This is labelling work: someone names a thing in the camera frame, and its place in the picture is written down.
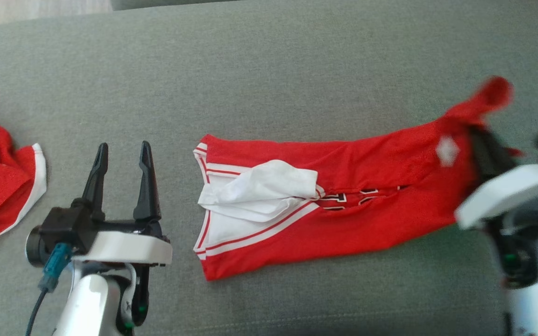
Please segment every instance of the white tag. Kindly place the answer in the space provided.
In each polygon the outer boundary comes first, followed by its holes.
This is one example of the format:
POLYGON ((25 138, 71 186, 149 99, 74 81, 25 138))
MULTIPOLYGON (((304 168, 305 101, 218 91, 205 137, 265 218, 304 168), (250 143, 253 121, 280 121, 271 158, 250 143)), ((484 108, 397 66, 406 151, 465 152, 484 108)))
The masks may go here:
POLYGON ((437 156, 439 157, 439 162, 441 162, 441 166, 451 167, 454 166, 454 162, 456 157, 458 157, 460 148, 454 142, 451 136, 444 135, 441 137, 436 151, 437 156))

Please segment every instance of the blue cable connector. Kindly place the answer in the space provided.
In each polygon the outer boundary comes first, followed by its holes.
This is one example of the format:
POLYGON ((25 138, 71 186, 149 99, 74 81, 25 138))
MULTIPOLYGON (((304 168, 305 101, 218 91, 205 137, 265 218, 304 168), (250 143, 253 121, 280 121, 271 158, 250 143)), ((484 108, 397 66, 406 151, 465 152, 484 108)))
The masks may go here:
POLYGON ((59 276, 72 258, 72 246, 66 243, 58 243, 49 256, 43 268, 43 277, 39 282, 41 291, 53 292, 57 287, 59 276))

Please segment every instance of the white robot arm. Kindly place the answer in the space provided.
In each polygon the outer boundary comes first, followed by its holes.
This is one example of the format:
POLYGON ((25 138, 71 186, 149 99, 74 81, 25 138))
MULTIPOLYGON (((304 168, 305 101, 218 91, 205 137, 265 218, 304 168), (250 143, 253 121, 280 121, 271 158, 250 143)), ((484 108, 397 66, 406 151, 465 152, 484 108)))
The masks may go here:
POLYGON ((72 287, 53 336, 132 336, 148 312, 148 280, 152 266, 171 263, 172 248, 162 235, 151 147, 143 142, 141 191, 134 220, 105 221, 101 205, 107 172, 107 144, 102 143, 83 196, 70 208, 53 208, 26 241, 26 257, 43 267, 39 301, 57 285, 64 266, 72 272, 72 287), (107 274, 129 273, 129 277, 107 274))
POLYGON ((484 183, 455 214, 462 229, 486 232, 495 247, 508 298, 507 334, 538 336, 538 210, 528 206, 538 199, 538 164, 512 167, 499 143, 483 141, 491 134, 480 133, 473 147, 484 183))

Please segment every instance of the red stripe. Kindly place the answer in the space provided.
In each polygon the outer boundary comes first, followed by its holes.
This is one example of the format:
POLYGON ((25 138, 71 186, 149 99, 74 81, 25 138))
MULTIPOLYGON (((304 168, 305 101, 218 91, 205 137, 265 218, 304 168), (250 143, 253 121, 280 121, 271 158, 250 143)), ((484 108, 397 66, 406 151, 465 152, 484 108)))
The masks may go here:
POLYGON ((265 230, 262 230, 262 231, 259 231, 257 233, 254 233, 254 234, 251 234, 250 236, 246 236, 246 237, 243 237, 243 238, 238 238, 238 239, 234 239, 234 240, 230 240, 228 242, 223 242, 221 244, 217 244, 215 246, 212 246, 212 247, 208 247, 206 250, 212 250, 212 249, 216 249, 217 247, 220 247, 220 246, 224 246, 226 244, 231 244, 231 243, 237 243, 237 242, 241 242, 242 240, 246 240, 248 238, 252 238, 252 237, 255 237, 255 236, 258 236, 260 234, 263 234, 269 230, 271 230, 272 228, 275 228, 276 226, 280 225, 281 223, 283 223, 284 221, 288 220, 288 218, 292 217, 293 215, 295 215, 297 212, 299 212, 300 210, 306 208, 309 204, 312 204, 312 202, 308 202, 307 204, 301 206, 300 208, 298 208, 295 212, 292 212, 290 213, 286 218, 282 219, 281 221, 273 224, 272 226, 268 227, 268 228, 265 228, 265 230))
POLYGON ((201 164, 203 164, 203 169, 205 170, 205 178, 207 179, 207 183, 211 183, 209 180, 209 175, 207 175, 207 165, 205 164, 205 160, 203 158, 199 158, 201 164))
POLYGON ((209 231, 209 223, 211 223, 211 211, 208 211, 208 213, 209 215, 207 216, 207 223, 205 223, 205 232, 203 232, 203 236, 200 238, 200 243, 198 244, 197 249, 200 249, 200 247, 203 245, 205 236, 207 236, 207 231, 209 231))
POLYGON ((237 172, 228 172, 227 170, 217 170, 217 169, 206 169, 208 172, 214 172, 214 173, 222 173, 222 174, 233 174, 233 175, 239 175, 240 173, 237 172))

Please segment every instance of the couch cushion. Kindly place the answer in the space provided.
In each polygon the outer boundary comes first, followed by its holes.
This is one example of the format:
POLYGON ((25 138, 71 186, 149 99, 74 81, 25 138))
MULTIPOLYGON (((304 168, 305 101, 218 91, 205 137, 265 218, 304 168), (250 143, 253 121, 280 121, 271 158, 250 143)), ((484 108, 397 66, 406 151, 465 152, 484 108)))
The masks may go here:
POLYGON ((156 6, 175 6, 189 4, 203 4, 205 2, 222 2, 231 0, 110 0, 114 11, 125 9, 147 8, 156 6))
MULTIPOLYGON (((38 296, 30 229, 81 194, 103 141, 107 217, 131 217, 142 140, 175 261, 151 274, 139 335, 502 334, 499 278, 476 232, 213 283, 192 252, 203 221, 192 149, 204 134, 376 136, 431 121, 493 74, 516 85, 493 129, 533 160, 538 2, 247 0, 0 26, 0 124, 18 145, 41 143, 49 170, 45 196, 0 238, 0 334, 21 332, 38 296)), ((51 333, 68 281, 45 299, 36 335, 51 333)))

